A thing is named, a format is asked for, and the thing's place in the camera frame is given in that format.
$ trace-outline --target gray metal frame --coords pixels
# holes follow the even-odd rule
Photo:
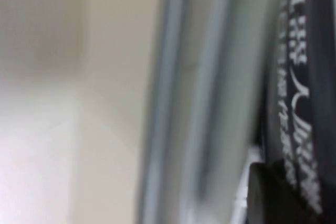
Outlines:
[[[143,170],[140,224],[230,223],[237,185],[256,126],[268,26],[273,25],[276,0],[212,0],[178,175],[181,183],[177,214],[172,218],[163,214],[169,206],[163,203],[167,186],[164,177],[170,165],[167,147],[183,27],[188,19],[184,17],[185,3],[186,0],[166,0],[164,8]],[[210,118],[214,100],[219,101],[219,106],[214,118]],[[217,166],[211,174],[209,196],[202,202],[197,198],[196,185],[209,131],[219,143]]]

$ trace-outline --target white wall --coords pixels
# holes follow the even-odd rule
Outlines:
[[[133,222],[157,4],[0,0],[0,224]]]
[[[0,0],[0,223],[68,222],[81,0]]]

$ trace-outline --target beige wall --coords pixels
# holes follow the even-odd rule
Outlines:
[[[159,0],[87,0],[73,222],[134,223]]]

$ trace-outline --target black object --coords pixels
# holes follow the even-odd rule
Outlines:
[[[292,195],[286,183],[262,163],[250,166],[247,195],[249,224],[318,224]]]

